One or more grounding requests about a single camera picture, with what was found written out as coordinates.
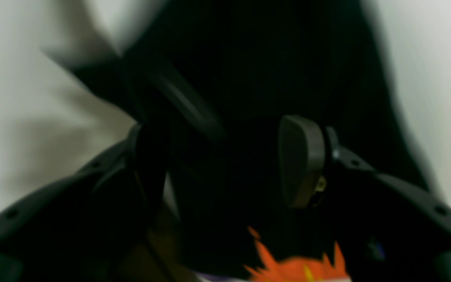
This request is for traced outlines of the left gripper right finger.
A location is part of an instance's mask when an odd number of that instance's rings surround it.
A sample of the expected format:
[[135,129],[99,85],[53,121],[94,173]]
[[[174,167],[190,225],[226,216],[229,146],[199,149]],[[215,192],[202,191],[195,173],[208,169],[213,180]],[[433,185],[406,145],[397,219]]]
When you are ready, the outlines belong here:
[[440,199],[302,116],[281,118],[278,155],[288,207],[323,209],[353,281],[451,282],[451,208]]

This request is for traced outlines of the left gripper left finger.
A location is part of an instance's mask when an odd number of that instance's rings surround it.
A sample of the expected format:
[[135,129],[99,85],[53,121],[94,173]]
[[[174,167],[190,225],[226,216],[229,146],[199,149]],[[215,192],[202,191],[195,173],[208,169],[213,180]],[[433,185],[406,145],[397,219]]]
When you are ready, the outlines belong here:
[[142,125],[73,175],[0,212],[0,282],[100,282],[145,239],[168,139]]

